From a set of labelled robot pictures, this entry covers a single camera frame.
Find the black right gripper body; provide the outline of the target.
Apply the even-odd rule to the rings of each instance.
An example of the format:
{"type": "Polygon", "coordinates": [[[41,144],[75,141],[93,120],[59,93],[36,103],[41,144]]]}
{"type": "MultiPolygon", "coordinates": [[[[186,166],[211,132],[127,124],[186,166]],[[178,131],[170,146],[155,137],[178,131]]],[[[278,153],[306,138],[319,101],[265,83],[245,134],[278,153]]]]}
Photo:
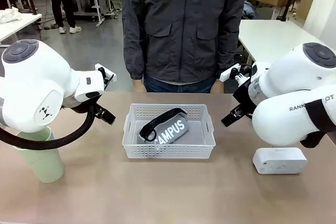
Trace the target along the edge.
{"type": "Polygon", "coordinates": [[[241,84],[233,94],[233,97],[238,102],[238,107],[241,110],[254,110],[256,108],[256,105],[251,100],[248,93],[249,85],[250,79],[241,84]]]}

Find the person's right hand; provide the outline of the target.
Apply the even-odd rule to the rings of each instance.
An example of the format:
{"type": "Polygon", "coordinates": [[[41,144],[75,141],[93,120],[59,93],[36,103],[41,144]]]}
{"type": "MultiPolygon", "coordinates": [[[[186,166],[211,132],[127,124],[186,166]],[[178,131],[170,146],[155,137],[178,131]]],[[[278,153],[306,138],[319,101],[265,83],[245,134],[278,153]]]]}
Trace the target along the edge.
{"type": "Polygon", "coordinates": [[[146,93],[146,88],[143,84],[143,80],[132,80],[135,92],[146,93]]]}

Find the person's left hand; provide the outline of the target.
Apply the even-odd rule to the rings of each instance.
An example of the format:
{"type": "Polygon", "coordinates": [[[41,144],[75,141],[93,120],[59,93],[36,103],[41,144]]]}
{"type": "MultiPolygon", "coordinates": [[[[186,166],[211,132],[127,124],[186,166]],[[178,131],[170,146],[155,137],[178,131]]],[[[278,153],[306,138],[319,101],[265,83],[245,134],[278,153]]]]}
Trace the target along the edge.
{"type": "Polygon", "coordinates": [[[224,93],[224,83],[221,82],[219,79],[216,79],[214,84],[212,85],[211,93],[214,93],[214,94],[224,93]]]}

